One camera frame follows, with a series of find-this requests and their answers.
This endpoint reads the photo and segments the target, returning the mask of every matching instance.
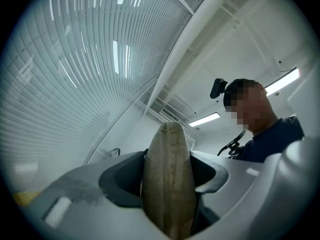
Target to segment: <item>person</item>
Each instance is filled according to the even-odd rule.
[[[266,89],[254,80],[236,79],[229,84],[223,105],[237,124],[253,134],[237,160],[263,163],[268,156],[282,153],[290,143],[304,137],[297,117],[278,118]]]

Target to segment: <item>black hair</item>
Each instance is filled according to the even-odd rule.
[[[254,87],[257,81],[249,79],[236,79],[225,89],[223,97],[223,105],[225,108],[231,106],[231,101],[236,101],[239,95],[243,94],[244,87]]]

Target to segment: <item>t-shirt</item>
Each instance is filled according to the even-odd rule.
[[[235,159],[263,163],[268,156],[282,153],[290,143],[303,137],[304,132],[296,116],[280,118],[245,144],[241,155]]]

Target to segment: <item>brown object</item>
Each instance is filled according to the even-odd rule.
[[[168,237],[190,237],[196,209],[195,182],[183,127],[161,125],[152,139],[142,177],[143,210]]]

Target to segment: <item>white ceiling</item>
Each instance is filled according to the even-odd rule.
[[[166,83],[169,94],[159,95],[189,121],[218,112],[219,119],[198,126],[201,134],[241,129],[225,112],[223,95],[215,100],[209,96],[216,78],[254,79],[266,86],[285,74],[280,71],[294,67],[300,68],[303,78],[318,49],[309,25],[290,0],[230,1],[239,7],[236,12],[223,4],[233,18],[222,9],[217,11]],[[287,99],[300,81],[269,97],[280,117],[291,115]]]

